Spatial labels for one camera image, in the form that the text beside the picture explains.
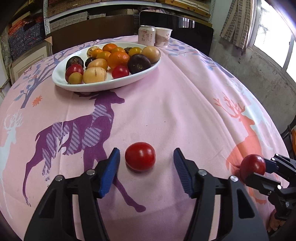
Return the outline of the person right hand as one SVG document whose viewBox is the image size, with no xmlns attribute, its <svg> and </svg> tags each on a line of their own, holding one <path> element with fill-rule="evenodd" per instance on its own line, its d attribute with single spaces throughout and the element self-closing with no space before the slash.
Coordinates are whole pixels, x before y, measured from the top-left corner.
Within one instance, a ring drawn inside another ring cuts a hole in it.
<svg viewBox="0 0 296 241">
<path fill-rule="evenodd" d="M 270 214 L 269 221 L 266 225 L 267 232 L 277 231 L 280 226 L 283 226 L 286 223 L 286 221 L 276 219 L 275 213 L 276 210 L 274 209 Z"/>
</svg>

